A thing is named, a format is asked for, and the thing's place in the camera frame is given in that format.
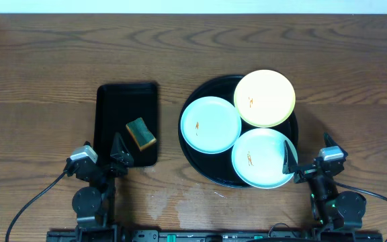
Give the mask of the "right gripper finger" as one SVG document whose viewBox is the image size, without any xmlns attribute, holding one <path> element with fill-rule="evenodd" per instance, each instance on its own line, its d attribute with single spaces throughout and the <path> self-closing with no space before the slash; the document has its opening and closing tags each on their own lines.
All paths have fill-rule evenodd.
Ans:
<svg viewBox="0 0 387 242">
<path fill-rule="evenodd" d="M 339 145 L 333 140 L 331 135 L 327 132 L 323 134 L 325 147 L 338 147 Z"/>
<path fill-rule="evenodd" d="M 283 163 L 282 173 L 283 174 L 294 173 L 297 169 L 297 166 L 298 164 L 291 150 L 291 147 L 289 143 L 285 140 L 284 141 L 284 163 Z"/>
</svg>

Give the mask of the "yellow green scrub sponge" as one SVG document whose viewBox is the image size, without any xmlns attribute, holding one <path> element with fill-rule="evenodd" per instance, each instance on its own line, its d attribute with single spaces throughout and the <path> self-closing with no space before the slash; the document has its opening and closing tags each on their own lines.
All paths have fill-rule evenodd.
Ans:
<svg viewBox="0 0 387 242">
<path fill-rule="evenodd" d="M 127 123 L 126 129 L 140 151 L 149 148 L 157 142 L 157 139 L 147 128 L 142 118 L 137 118 L 134 121 Z"/>
</svg>

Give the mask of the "mint plate front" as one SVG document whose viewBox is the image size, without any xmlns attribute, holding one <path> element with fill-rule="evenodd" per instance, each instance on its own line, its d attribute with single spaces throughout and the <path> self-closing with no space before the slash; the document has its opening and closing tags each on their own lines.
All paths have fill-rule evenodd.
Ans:
<svg viewBox="0 0 387 242">
<path fill-rule="evenodd" d="M 231 161 L 236 174 L 250 186 L 274 189 L 288 183 L 293 174 L 282 172 L 287 143 L 294 157 L 297 150 L 284 134 L 270 128 L 254 128 L 235 142 Z"/>
</svg>

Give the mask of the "mint plate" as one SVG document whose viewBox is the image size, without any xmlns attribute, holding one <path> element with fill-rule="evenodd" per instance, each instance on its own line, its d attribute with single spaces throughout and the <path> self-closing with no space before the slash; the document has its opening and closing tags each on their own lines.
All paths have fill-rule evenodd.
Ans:
<svg viewBox="0 0 387 242">
<path fill-rule="evenodd" d="M 270 128 L 254 128 L 235 142 L 231 161 L 236 174 L 250 186 L 274 189 L 288 183 L 293 174 L 282 172 L 287 143 L 294 157 L 297 150 L 284 134 Z"/>
<path fill-rule="evenodd" d="M 206 96 L 186 107 L 180 129 L 184 141 L 194 150 L 218 154 L 229 150 L 241 135 L 241 117 L 230 102 Z"/>
</svg>

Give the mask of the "yellow plate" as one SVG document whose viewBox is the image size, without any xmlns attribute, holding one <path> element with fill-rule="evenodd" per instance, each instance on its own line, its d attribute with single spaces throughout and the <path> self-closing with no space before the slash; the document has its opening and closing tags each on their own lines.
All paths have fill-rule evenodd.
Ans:
<svg viewBox="0 0 387 242">
<path fill-rule="evenodd" d="M 236 85 L 234 106 L 248 124 L 260 128 L 277 126 L 294 110 L 293 85 L 281 73 L 258 70 L 245 75 Z"/>
</svg>

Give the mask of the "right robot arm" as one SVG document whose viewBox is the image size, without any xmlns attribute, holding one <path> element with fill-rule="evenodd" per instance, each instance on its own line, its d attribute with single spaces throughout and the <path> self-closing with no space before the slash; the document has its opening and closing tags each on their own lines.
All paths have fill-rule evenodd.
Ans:
<svg viewBox="0 0 387 242">
<path fill-rule="evenodd" d="M 324 226 L 324 230 L 349 231 L 362 227 L 366 212 L 366 199 L 357 192 L 338 192 L 333 177 L 344 170 L 348 153 L 329 134 L 324 133 L 325 147 L 313 163 L 300 166 L 295 152 L 284 142 L 284 164 L 282 173 L 292 174 L 294 182 L 306 182 L 310 188 L 312 215 Z"/>
</svg>

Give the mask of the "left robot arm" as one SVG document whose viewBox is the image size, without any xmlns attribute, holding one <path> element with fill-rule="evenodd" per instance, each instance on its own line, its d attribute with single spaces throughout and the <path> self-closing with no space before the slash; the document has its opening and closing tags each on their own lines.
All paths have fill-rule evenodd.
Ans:
<svg viewBox="0 0 387 242">
<path fill-rule="evenodd" d="M 104 228 L 114 222 L 115 179 L 128 173 L 134 159 L 120 133 L 115 133 L 108 157 L 99 157 L 89 143 L 75 149 L 67 158 L 64 172 L 88 182 L 73 196 L 72 207 L 77 214 L 78 227 Z"/>
</svg>

